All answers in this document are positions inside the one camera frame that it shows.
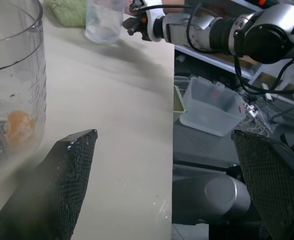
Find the translucent plastic box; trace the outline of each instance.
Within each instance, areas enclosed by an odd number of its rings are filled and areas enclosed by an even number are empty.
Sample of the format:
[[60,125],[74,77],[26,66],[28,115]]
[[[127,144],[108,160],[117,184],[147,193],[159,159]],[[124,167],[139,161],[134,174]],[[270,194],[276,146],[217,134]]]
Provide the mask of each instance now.
[[216,136],[225,136],[245,118],[240,95],[203,78],[191,78],[183,100],[187,112],[181,123]]
[[173,92],[173,122],[177,121],[182,113],[185,113],[185,105],[179,88],[175,85]]

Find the transparent jug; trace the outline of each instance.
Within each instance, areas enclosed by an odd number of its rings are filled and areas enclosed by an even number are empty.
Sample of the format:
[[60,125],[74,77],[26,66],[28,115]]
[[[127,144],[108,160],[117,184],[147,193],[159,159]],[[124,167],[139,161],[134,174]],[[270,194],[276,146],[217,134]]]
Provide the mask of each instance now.
[[39,147],[46,120],[43,9],[0,0],[0,174]]
[[127,0],[87,0],[86,36],[99,44],[119,39]]

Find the green cloth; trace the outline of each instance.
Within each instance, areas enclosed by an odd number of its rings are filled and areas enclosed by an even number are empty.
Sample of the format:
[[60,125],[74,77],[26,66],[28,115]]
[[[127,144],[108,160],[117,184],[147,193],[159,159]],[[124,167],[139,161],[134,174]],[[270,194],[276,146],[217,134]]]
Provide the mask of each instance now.
[[65,27],[86,25],[87,0],[45,0],[45,5]]

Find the white table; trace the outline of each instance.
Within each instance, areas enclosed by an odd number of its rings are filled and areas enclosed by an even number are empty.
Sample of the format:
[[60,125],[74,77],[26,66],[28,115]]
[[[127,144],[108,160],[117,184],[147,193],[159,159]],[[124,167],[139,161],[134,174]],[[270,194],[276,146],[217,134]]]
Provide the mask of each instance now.
[[[174,46],[125,30],[117,45],[45,19],[43,159],[69,134],[98,130],[74,240],[171,239]],[[0,190],[0,209],[11,188]]]

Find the orange fruit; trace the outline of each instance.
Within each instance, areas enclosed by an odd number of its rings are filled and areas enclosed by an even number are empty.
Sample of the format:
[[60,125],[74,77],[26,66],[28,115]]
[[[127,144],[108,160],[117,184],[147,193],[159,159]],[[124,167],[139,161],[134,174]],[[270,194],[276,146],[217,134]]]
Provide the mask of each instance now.
[[4,130],[12,150],[19,151],[32,141],[35,125],[34,119],[24,111],[9,114]]

